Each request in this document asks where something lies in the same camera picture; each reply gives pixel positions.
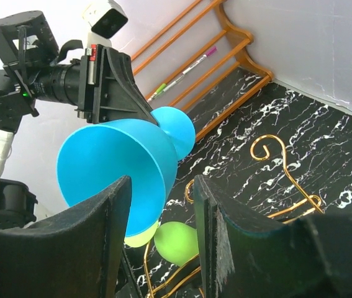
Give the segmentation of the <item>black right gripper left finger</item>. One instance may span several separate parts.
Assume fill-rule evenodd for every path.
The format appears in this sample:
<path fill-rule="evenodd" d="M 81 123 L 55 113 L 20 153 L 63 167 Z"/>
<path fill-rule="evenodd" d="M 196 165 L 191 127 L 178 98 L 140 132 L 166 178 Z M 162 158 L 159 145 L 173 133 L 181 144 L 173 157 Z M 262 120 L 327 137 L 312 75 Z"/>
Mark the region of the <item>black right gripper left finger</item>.
<path fill-rule="evenodd" d="M 114 297 L 132 182 L 28 228 L 0 229 L 0 297 Z"/>

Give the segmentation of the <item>blue plastic wine glass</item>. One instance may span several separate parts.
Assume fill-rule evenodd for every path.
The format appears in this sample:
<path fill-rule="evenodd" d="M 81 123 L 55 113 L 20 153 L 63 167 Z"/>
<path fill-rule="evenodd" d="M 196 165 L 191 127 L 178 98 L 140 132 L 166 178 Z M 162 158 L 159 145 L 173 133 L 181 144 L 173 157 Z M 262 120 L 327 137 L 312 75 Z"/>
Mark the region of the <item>blue plastic wine glass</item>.
<path fill-rule="evenodd" d="M 121 119 L 82 127 L 62 144 L 56 162 L 61 194 L 72 207 L 130 176 L 132 198 L 126 237 L 149 229 L 162 214 L 178 163 L 195 144 L 190 117 L 175 107 L 151 112 L 152 124 Z"/>

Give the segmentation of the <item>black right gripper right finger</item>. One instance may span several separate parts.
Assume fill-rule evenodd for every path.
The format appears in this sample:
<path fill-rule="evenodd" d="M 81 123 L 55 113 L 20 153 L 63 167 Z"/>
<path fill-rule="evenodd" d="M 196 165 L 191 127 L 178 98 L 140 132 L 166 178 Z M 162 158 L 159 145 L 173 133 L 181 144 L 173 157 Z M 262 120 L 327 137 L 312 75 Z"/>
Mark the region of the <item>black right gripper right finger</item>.
<path fill-rule="evenodd" d="M 192 194 L 206 297 L 352 297 L 352 214 L 280 223 L 203 175 Z"/>

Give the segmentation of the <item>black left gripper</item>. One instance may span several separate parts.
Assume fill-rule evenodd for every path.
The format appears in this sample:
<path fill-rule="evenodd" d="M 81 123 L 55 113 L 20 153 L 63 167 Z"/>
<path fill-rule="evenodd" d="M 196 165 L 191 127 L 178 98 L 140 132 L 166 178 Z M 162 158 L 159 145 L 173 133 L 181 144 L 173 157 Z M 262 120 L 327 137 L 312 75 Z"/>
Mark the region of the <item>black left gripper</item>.
<path fill-rule="evenodd" d="M 140 119 L 158 125 L 133 77 L 131 58 L 98 43 L 59 47 L 42 11 L 0 19 L 0 124 L 38 116 L 36 100 L 76 107 L 90 124 Z"/>

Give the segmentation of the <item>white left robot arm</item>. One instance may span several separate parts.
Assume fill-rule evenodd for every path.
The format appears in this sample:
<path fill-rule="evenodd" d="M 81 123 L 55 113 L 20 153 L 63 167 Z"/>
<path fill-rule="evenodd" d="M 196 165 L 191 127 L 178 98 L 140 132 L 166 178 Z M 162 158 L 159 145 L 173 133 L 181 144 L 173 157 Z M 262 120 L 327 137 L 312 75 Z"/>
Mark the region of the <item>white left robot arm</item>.
<path fill-rule="evenodd" d="M 64 64 L 69 51 L 81 48 L 81 58 Z M 70 40 L 59 46 L 42 11 L 0 19 L 0 59 L 0 228 L 23 227 L 36 219 L 35 198 L 2 173 L 23 116 L 38 116 L 36 100 L 75 106 L 90 124 L 156 119 L 135 84 L 128 55 L 108 43 L 85 47 Z"/>

